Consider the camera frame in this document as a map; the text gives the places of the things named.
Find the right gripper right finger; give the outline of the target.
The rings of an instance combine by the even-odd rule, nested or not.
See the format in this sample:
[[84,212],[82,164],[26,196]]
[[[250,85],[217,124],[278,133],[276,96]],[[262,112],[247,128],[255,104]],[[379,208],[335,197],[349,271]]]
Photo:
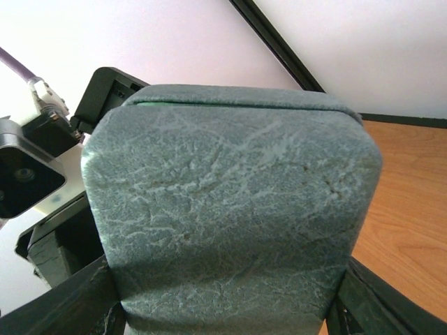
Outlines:
[[413,303],[355,258],[326,316],[329,334],[445,334],[446,322]]

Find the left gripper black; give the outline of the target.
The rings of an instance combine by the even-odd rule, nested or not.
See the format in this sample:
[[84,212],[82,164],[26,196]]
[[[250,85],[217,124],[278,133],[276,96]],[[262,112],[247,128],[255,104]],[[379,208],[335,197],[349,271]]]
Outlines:
[[54,288],[104,255],[86,195],[79,195],[20,234],[15,253]]

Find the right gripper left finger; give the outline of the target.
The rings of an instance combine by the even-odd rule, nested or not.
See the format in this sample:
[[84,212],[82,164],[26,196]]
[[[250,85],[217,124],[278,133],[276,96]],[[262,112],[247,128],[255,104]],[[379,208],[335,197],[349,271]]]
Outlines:
[[123,334],[126,316],[105,257],[1,317],[2,334]]

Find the grey-green glasses case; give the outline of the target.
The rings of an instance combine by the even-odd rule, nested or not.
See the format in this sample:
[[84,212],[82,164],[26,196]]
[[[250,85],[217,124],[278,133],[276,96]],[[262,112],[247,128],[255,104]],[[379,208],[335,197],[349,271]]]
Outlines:
[[141,89],[81,158],[130,333],[317,334],[381,166],[325,94]]

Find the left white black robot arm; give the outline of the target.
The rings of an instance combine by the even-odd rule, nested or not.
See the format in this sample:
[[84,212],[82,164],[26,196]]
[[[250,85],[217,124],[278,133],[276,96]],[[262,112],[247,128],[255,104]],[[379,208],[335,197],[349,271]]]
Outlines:
[[15,252],[29,261],[34,273],[50,288],[63,283],[103,254],[80,172],[85,135],[111,109],[146,87],[113,67],[94,71],[75,114],[41,78],[29,81],[38,113],[21,121],[26,139],[54,157],[65,184],[35,205],[44,218],[25,230]]

